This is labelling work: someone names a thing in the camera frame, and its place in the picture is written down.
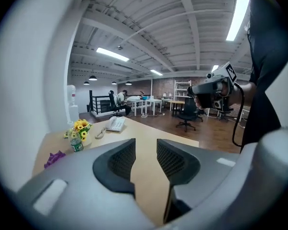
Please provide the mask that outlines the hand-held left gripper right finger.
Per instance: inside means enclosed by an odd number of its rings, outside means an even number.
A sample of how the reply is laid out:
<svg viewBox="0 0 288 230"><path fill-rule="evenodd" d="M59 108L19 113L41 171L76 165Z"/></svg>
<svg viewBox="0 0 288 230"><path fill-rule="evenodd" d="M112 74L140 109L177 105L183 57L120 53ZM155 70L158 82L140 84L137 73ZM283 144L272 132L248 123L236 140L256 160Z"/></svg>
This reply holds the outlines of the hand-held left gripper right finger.
<svg viewBox="0 0 288 230"><path fill-rule="evenodd" d="M174 187L188 184L197 175L201 165L195 156L179 149L177 145L171 145L169 140L158 139L156 153L159 165L169 181L163 216L163 223L166 224L191 210L183 200L178 199Z"/></svg>

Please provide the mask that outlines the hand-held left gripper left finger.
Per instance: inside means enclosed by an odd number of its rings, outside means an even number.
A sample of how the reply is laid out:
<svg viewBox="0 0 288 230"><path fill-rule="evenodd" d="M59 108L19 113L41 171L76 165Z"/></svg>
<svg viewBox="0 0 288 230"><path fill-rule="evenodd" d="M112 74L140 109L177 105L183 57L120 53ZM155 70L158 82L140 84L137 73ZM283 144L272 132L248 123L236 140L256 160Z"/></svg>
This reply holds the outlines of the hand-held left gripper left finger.
<svg viewBox="0 0 288 230"><path fill-rule="evenodd" d="M131 182L135 160L136 139L123 140L118 145L109 143L109 147L93 163L94 176L108 190L135 197L135 186Z"/></svg>

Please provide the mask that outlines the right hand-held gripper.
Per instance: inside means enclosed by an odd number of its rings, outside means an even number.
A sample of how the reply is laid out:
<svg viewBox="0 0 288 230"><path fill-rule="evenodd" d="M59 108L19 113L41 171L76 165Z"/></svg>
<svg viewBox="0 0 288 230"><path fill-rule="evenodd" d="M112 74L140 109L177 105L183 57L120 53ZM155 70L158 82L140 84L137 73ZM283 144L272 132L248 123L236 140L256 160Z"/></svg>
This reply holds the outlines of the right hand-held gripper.
<svg viewBox="0 0 288 230"><path fill-rule="evenodd" d="M237 74L230 62L206 75L204 83L187 88L187 96L197 97L202 108L232 111L228 97L234 90Z"/></svg>

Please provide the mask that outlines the person's right hand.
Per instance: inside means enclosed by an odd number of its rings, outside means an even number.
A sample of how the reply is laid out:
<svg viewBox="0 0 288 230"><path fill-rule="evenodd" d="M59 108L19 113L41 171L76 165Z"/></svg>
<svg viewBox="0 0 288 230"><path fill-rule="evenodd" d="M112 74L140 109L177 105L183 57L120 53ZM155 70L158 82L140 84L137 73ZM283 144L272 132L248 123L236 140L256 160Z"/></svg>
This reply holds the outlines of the person's right hand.
<svg viewBox="0 0 288 230"><path fill-rule="evenodd" d="M199 109L206 109L208 106L212 106L219 111L229 111L229 88L226 82L222 82L222 90L213 94L198 94L195 96L195 104Z"/></svg>

